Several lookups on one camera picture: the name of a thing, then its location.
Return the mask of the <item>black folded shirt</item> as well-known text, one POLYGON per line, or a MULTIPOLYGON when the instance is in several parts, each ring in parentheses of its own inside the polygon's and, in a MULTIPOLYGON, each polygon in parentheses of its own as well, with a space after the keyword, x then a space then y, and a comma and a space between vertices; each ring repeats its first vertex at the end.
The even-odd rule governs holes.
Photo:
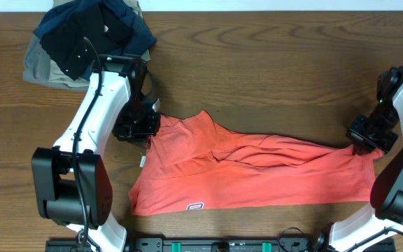
POLYGON ((102 3, 94 3, 71 16, 44 34, 42 48, 57 66, 72 80, 83 75, 93 56, 89 54, 85 39, 98 53, 109 53, 126 44, 133 29, 122 22, 102 3))

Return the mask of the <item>grey khaki folded garment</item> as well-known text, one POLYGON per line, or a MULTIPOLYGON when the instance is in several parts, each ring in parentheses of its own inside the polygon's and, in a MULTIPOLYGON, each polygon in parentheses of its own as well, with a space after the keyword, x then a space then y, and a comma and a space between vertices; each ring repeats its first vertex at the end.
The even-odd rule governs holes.
MULTIPOLYGON (((156 44, 157 39, 143 21, 139 2, 137 0, 122 0, 107 1, 106 3, 115 10, 116 15, 125 24, 134 29, 131 42, 124 48, 114 50, 112 54, 120 56, 140 55, 144 61, 150 61, 149 49, 156 44)), ((39 29, 34 31, 24 57, 23 80, 50 88, 85 91, 90 83, 91 67, 88 66, 77 80, 72 80, 59 69, 47 52, 42 49, 38 32, 39 29)))

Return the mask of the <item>black mounting rail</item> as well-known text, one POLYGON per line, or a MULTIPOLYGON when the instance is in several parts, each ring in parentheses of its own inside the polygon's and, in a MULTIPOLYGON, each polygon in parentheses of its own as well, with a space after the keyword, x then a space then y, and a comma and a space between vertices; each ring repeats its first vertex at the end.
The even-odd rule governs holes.
MULTIPOLYGON (((281 238, 274 240, 168 240, 160 238, 135 239, 122 251, 131 252, 301 252, 311 251, 306 238, 281 238)), ((114 251, 90 245, 78 248, 72 241, 47 241, 45 252, 114 251)), ((396 252, 393 239, 385 239, 370 246, 365 252, 396 252)))

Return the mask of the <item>red orange t-shirt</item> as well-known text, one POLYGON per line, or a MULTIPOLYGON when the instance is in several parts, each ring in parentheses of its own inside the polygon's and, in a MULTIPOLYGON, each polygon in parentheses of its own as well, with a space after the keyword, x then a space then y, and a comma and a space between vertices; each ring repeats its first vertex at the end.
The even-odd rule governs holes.
POLYGON ((162 116, 129 191, 132 213, 366 202, 381 155, 233 132, 205 111, 186 119, 162 116))

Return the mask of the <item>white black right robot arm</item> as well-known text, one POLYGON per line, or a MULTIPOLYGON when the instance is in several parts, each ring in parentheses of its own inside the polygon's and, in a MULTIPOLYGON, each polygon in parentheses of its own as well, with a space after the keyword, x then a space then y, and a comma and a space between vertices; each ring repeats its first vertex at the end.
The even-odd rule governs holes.
MULTIPOLYGON (((377 80, 378 104, 360 114, 346 136, 361 149, 388 153, 403 140, 403 66, 393 66, 377 80), (393 132, 401 127, 400 135, 393 132)), ((370 202, 321 232, 310 251, 395 251, 394 235, 403 236, 403 147, 376 178, 370 202)))

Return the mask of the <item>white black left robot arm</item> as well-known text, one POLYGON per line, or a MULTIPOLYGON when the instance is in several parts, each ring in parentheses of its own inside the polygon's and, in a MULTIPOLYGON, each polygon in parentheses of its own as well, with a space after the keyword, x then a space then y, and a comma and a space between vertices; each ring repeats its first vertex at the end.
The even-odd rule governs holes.
POLYGON ((39 215, 76 232, 47 251, 134 251, 111 212, 113 189, 103 162, 109 136, 149 148, 160 127, 160 102, 142 92, 150 72, 141 58, 98 55, 72 122, 52 148, 31 159, 39 215))

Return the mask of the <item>navy blue folded garment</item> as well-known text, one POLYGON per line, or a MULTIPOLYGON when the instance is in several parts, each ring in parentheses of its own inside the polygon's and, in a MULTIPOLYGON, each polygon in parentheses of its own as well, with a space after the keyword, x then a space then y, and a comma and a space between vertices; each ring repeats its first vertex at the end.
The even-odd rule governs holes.
POLYGON ((93 52, 142 55, 157 39, 143 20, 122 0, 70 1, 49 10, 34 30, 42 49, 72 80, 90 78, 93 52))

